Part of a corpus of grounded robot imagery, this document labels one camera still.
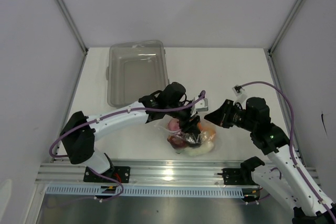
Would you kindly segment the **dark mangosteen fruit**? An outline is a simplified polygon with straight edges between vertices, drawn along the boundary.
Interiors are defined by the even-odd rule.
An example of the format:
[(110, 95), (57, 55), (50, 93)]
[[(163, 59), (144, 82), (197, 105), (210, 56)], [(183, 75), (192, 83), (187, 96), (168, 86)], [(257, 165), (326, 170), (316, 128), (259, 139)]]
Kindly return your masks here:
[(202, 144), (202, 140), (199, 137), (198, 138), (189, 137), (187, 139), (187, 142), (189, 147), (198, 147)]

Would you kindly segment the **orange fruit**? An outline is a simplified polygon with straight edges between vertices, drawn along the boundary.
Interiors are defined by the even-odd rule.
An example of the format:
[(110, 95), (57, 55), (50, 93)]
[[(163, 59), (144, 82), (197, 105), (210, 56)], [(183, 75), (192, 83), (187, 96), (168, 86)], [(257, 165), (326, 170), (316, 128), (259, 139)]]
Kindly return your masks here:
[(215, 141), (215, 138), (216, 138), (216, 131), (213, 127), (210, 127), (210, 126), (202, 126), (200, 128), (200, 131), (201, 131), (201, 140), (203, 142), (213, 142)]

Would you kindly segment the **pink onion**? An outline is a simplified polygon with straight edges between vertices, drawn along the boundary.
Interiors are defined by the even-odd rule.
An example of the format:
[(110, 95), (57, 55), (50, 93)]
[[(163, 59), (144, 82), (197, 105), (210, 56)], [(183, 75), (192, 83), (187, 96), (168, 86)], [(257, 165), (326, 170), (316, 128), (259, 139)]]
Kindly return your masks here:
[(178, 119), (171, 119), (167, 125), (168, 130), (170, 131), (179, 131), (180, 125)]

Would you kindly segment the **dark red apple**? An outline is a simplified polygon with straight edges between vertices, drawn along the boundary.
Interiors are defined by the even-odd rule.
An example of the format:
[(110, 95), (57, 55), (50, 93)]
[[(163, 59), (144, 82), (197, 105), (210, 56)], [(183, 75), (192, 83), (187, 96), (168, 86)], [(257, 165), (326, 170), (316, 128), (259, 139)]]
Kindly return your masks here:
[(170, 145), (176, 149), (184, 149), (186, 147), (188, 147), (188, 142), (186, 141), (186, 139), (180, 135), (170, 135), (167, 138), (167, 141), (170, 143)]

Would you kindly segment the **clear zip top bag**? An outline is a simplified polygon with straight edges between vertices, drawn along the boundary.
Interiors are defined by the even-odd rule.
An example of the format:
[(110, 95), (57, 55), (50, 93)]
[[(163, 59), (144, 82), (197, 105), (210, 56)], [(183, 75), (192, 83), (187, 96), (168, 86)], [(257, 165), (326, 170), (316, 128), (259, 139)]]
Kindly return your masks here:
[(177, 154), (195, 157), (205, 155), (215, 148), (217, 139), (215, 126), (201, 118), (197, 124), (200, 134), (195, 136), (192, 133), (182, 132), (178, 122), (177, 119), (165, 116), (154, 125)]

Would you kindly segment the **white radish with leaves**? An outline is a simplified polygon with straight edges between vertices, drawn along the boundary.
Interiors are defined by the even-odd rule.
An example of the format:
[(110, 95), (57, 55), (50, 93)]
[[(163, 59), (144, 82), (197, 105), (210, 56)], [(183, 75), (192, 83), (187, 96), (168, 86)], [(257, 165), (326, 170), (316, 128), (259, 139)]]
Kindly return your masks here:
[(215, 144), (211, 141), (203, 142), (198, 147), (186, 147), (183, 149), (182, 153), (191, 157), (200, 156), (209, 153), (214, 148), (214, 146)]

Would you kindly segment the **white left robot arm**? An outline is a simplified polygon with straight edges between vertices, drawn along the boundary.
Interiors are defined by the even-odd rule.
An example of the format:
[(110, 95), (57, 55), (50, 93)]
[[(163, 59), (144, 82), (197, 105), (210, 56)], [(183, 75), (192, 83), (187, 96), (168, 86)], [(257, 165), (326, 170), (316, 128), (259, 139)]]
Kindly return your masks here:
[(73, 165), (85, 165), (95, 171), (102, 181), (114, 176), (114, 167), (107, 154), (95, 148), (95, 142), (114, 131), (138, 124), (160, 120), (166, 115), (178, 121), (178, 131), (195, 139), (201, 130), (196, 105), (205, 98), (202, 91), (191, 101), (184, 101), (186, 89), (178, 82), (139, 98), (123, 108), (110, 113), (85, 116), (82, 111), (74, 113), (63, 128), (60, 141)]

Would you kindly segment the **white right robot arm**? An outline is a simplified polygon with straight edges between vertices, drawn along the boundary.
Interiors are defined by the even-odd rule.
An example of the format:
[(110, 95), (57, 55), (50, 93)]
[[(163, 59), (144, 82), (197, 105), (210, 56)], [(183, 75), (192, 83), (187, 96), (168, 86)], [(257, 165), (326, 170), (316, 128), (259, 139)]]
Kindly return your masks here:
[(284, 207), (293, 211), (292, 223), (335, 223), (335, 203), (312, 179), (290, 145), (284, 131), (271, 122), (265, 99), (247, 99), (245, 109), (226, 100), (204, 118), (222, 128), (233, 126), (250, 133), (254, 145), (268, 157), (280, 172), (279, 177), (258, 157), (240, 165), (240, 179), (264, 188)]

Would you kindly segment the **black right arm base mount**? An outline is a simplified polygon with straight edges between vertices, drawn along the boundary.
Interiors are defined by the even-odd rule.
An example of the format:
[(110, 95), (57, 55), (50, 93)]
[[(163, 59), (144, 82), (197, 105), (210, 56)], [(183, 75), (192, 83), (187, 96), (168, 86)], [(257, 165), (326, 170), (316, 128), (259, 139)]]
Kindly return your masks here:
[(265, 166), (265, 163), (254, 156), (240, 164), (240, 168), (223, 168), (218, 175), (222, 176), (225, 185), (257, 185), (251, 176), (251, 173), (259, 166)]

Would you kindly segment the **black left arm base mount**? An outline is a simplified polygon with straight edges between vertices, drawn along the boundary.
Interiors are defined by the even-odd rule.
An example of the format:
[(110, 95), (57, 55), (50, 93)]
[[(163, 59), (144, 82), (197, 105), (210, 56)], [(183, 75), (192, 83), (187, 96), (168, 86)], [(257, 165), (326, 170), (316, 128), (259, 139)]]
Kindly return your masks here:
[[(130, 166), (114, 166), (114, 170), (107, 170), (102, 175), (114, 179), (120, 183), (128, 183), (131, 174)], [(111, 183), (111, 180), (96, 175), (89, 167), (86, 167), (83, 176), (83, 181), (86, 183)]]

